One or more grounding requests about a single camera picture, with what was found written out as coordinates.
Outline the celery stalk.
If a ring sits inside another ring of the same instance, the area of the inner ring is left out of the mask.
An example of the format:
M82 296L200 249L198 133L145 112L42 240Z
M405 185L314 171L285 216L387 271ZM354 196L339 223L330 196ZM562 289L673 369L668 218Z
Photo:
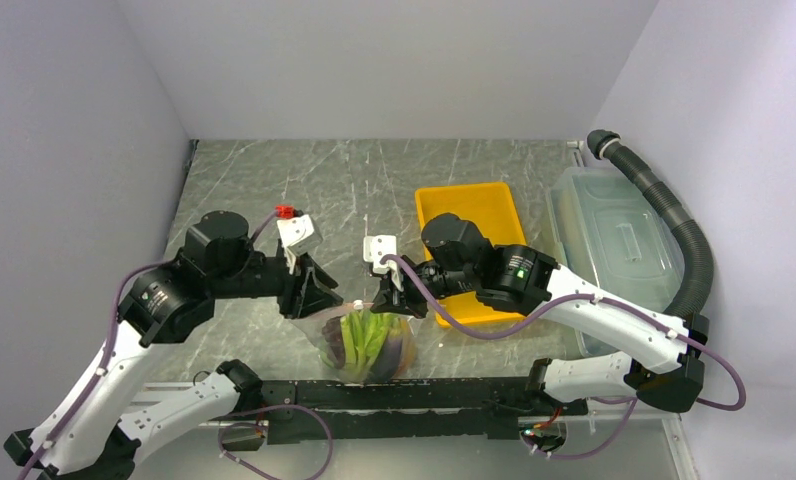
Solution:
M340 378L348 383L381 383L368 379L384 340L391 328L401 327L402 319L394 314L353 311L340 319L341 345L345 361Z

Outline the orange red fruit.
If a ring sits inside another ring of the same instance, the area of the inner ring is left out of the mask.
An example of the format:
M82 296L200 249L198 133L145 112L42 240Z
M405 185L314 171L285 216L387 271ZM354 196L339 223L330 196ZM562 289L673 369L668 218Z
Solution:
M411 331L405 331L402 340L401 362L399 364L399 374L406 372L416 358L417 345L415 336Z

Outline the clear zip top bag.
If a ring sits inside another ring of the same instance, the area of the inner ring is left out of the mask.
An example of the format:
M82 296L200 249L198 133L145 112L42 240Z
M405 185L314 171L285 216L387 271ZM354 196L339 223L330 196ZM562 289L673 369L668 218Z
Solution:
M326 371L345 384L382 384L404 375L416 359L420 320L374 313L356 300L292 324L319 351Z

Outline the purple eggplant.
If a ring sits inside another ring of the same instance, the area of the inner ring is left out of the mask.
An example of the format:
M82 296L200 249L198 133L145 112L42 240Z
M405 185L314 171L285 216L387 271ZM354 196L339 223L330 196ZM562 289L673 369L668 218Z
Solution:
M386 382L394 378L410 352L411 335L401 327L391 328L381 350L369 370L368 379L373 382Z

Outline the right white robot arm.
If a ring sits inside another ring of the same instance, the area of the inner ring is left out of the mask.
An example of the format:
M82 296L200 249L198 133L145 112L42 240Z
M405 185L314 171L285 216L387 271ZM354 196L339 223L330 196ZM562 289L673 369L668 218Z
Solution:
M434 309L473 338L506 338L538 319L594 337L614 353L579 360L535 361L525 388L531 411L548 415L589 397L634 397L666 412L684 413L703 389L704 364L692 317L643 309L589 283L554 258L521 244L495 245L468 220L445 213L428 222L422 243L430 260L415 264L397 253L392 235L367 236L363 259L379 277L376 313L423 318ZM496 312L521 321L481 332L461 324L444 300L471 293Z

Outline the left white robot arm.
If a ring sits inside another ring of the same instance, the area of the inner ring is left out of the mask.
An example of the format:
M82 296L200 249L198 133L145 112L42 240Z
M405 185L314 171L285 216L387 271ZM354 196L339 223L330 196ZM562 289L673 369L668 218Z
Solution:
M341 305L336 281L311 257L322 240L312 217L278 206L268 221L278 227L274 255L256 248L259 231L242 215L218 210L188 229L172 259L127 275L90 365L39 426L5 441L21 477L38 470L44 479L124 479L191 420L246 420L259 411L262 380L242 361L228 360L167 405L126 412L148 376L214 316L220 300L273 298L287 319Z

